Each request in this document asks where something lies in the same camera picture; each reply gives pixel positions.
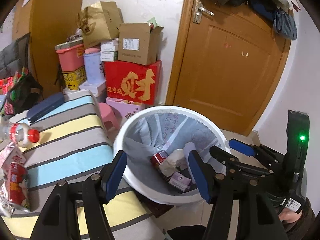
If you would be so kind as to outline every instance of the human hand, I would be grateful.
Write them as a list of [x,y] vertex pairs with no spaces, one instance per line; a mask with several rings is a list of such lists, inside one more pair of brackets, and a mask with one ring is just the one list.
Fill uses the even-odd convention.
[[285,220],[287,223],[294,223],[296,221],[298,221],[298,219],[301,217],[302,215],[302,210],[300,211],[299,214],[293,212],[292,210],[290,210],[289,208],[284,208],[281,213],[278,215],[280,221]]

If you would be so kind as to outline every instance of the pink carton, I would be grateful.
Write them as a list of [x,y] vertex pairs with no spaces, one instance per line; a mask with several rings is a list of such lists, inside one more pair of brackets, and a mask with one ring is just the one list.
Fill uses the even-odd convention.
[[0,168],[2,168],[6,175],[8,175],[10,163],[21,163],[24,165],[26,161],[26,158],[14,142],[9,143],[0,152]]
[[145,109],[146,105],[138,102],[117,99],[106,98],[107,105],[111,106],[116,117],[129,119],[135,113]]

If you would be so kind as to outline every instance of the blue stripe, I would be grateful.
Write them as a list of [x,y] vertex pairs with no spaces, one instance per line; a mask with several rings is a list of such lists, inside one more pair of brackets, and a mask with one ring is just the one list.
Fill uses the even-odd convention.
[[[55,115],[55,114],[59,114],[59,113],[61,113],[61,112],[63,112],[63,111],[69,110],[69,109],[71,109],[71,108],[75,108],[75,107],[77,107],[77,106],[82,106],[82,105],[87,104],[87,103],[92,103],[92,104],[94,104],[94,101],[93,101],[92,96],[87,95],[87,96],[85,96],[85,97],[81,97],[81,98],[78,98],[78,99],[76,99],[76,100],[67,101],[67,102],[65,102],[63,105],[57,107],[56,109],[52,110],[51,112],[47,113],[46,115],[44,115],[43,117],[41,117],[40,119],[38,119],[37,122],[40,121],[40,120],[42,120],[42,119],[48,118],[48,117],[50,117],[50,116],[53,116],[53,115]],[[19,122],[24,122],[24,123],[26,123],[26,124],[29,124],[27,118],[22,119],[22,120],[19,121]]]
[[113,151],[108,145],[100,145],[72,154],[63,159],[28,170],[29,187],[44,185],[97,168],[106,163],[111,163],[112,159]]

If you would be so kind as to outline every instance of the yellow box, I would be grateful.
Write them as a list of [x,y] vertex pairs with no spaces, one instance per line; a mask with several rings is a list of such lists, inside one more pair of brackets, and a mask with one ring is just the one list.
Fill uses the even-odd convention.
[[62,71],[66,87],[71,90],[79,90],[79,85],[87,80],[84,66],[75,71]]

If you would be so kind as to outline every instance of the door frame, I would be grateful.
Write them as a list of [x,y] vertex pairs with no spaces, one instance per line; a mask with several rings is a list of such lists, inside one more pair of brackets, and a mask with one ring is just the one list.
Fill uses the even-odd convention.
[[[170,75],[170,79],[169,79],[167,97],[165,100],[165,104],[169,105],[169,106],[173,105],[174,98],[176,95],[176,90],[178,87],[184,51],[185,51],[186,44],[187,44],[189,26],[191,24],[193,3],[194,3],[194,0],[183,0],[182,12],[181,12],[181,17],[180,17],[180,24],[179,24],[179,29],[178,29],[177,43],[176,43],[176,48],[175,48],[174,55],[173,55],[171,75]],[[262,113],[266,109],[271,97],[273,96],[273,93],[275,92],[276,87],[277,87],[279,80],[281,78],[284,66],[287,62],[287,58],[288,58],[288,54],[289,54],[289,50],[290,50],[290,44],[291,44],[291,40],[286,39],[285,43],[284,43],[284,50],[283,50],[283,53],[282,53],[282,56],[280,59],[279,68],[276,72],[273,83],[271,84],[270,89],[266,95],[266,98],[263,100],[263,103],[261,104],[260,108],[258,109],[256,114],[254,115],[252,121],[250,122],[248,127],[243,131],[243,133],[242,133],[243,135],[248,136],[250,134],[250,132],[252,131],[252,128],[258,122]]]

